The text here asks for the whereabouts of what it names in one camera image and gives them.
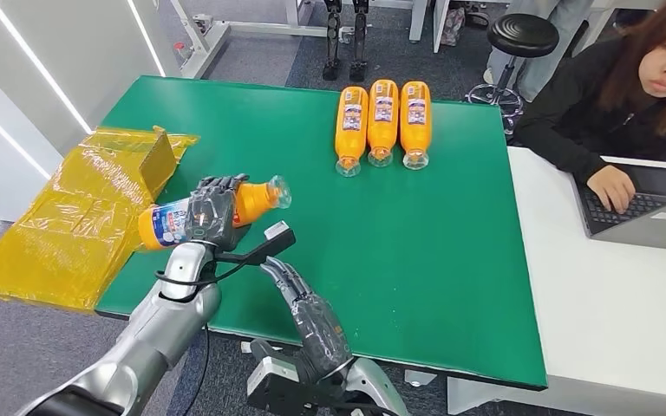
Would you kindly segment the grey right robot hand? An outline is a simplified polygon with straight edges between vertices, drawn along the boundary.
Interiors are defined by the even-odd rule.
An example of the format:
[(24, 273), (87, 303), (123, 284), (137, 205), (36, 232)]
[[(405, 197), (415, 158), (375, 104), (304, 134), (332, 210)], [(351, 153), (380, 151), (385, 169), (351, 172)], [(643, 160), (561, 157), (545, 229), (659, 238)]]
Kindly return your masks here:
[(260, 265), (287, 303), (302, 342), (298, 360), (304, 380), (317, 383), (353, 360), (343, 327), (332, 307), (290, 264), (267, 257)]

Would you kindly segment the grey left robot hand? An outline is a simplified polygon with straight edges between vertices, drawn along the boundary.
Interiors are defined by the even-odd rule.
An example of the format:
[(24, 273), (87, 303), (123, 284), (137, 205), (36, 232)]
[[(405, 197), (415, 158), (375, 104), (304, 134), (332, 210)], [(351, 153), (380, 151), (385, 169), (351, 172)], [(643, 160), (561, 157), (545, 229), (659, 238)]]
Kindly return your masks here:
[(185, 222), (188, 240), (214, 244), (224, 251), (234, 250), (249, 226), (235, 228), (236, 194), (249, 178), (240, 173), (235, 176), (206, 177), (191, 191)]

